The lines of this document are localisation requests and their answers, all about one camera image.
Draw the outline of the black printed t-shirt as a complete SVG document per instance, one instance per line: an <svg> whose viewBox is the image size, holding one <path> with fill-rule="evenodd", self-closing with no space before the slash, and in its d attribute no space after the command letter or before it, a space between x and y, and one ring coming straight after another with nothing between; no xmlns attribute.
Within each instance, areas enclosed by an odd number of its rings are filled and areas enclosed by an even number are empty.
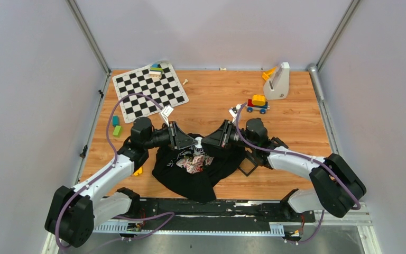
<svg viewBox="0 0 406 254"><path fill-rule="evenodd" d="M235 147L226 157L211 157L202 148L172 150L161 146L152 175L170 191L199 203L217 199L213 187L233 174L246 158L244 147Z"/></svg>

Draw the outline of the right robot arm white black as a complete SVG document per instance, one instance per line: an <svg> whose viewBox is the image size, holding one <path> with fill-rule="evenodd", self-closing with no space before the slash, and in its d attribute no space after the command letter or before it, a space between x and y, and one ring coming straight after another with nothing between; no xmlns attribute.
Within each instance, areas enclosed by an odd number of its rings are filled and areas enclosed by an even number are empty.
<svg viewBox="0 0 406 254"><path fill-rule="evenodd" d="M256 165L284 170L311 181L312 189L295 189L284 197L281 215L288 221L313 210L325 210L342 218L350 210L359 210L359 200L366 194L365 185L342 156L332 153L317 157L292 151L279 138L268 137L260 118L248 120L243 129L225 120L200 144L212 157L226 156L236 148L249 148L249 157Z"/></svg>

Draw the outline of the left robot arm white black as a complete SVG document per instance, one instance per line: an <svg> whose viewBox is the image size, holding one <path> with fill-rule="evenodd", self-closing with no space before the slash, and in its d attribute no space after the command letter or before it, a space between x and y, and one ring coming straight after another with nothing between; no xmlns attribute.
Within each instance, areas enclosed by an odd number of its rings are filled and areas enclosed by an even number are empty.
<svg viewBox="0 0 406 254"><path fill-rule="evenodd" d="M141 211L137 193L121 188L110 197L105 195L143 166L149 149L166 146L182 150L196 144L198 141L181 131L174 121L155 129L148 117L136 119L130 136L107 165L87 180L55 191L44 228L55 235L57 243L64 241L77 248L106 221L120 214L136 218Z"/></svg>

